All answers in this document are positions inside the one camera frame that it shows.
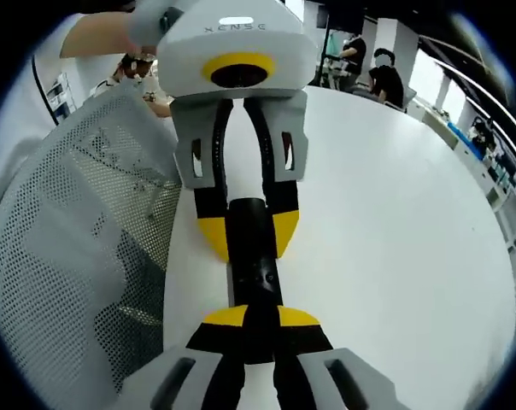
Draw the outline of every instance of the white sleeve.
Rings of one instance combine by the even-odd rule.
[[[84,15],[68,16],[47,38],[37,47],[34,52],[36,69],[39,79],[45,90],[48,90],[56,78],[62,72],[61,51],[64,40],[72,27]]]

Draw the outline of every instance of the white table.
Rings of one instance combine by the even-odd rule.
[[[514,332],[511,264],[484,194],[428,126],[309,87],[301,219],[278,262],[284,304],[322,323],[395,384],[413,410],[461,410]],[[241,105],[226,131],[230,199],[260,196],[258,143]],[[184,191],[165,287],[165,347],[227,306],[226,266]],[[249,366],[241,409],[278,408],[273,365]]]

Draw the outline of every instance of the laboratory room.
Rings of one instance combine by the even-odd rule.
[[[514,0],[42,17],[0,39],[2,407],[516,409]]]

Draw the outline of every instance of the window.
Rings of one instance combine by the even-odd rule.
[[[433,105],[443,82],[443,70],[424,51],[418,50],[413,65],[410,88],[418,93],[418,97]]]
[[[450,81],[448,94],[446,94],[446,98],[444,99],[443,110],[448,112],[450,121],[454,124],[457,124],[460,120],[465,100],[466,98],[463,90],[455,83],[455,81]]]

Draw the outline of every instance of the black shirt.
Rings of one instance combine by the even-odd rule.
[[[374,79],[372,94],[379,96],[379,93],[383,90],[387,94],[385,101],[402,108],[404,86],[396,68],[388,66],[375,67],[369,73]]]
[[[346,62],[354,63],[347,66],[347,71],[354,74],[360,74],[362,70],[362,62],[364,61],[364,56],[366,54],[366,43],[362,38],[356,38],[355,40],[352,40],[348,44],[344,45],[343,51],[347,49],[357,50],[357,52],[352,56],[343,58]]]

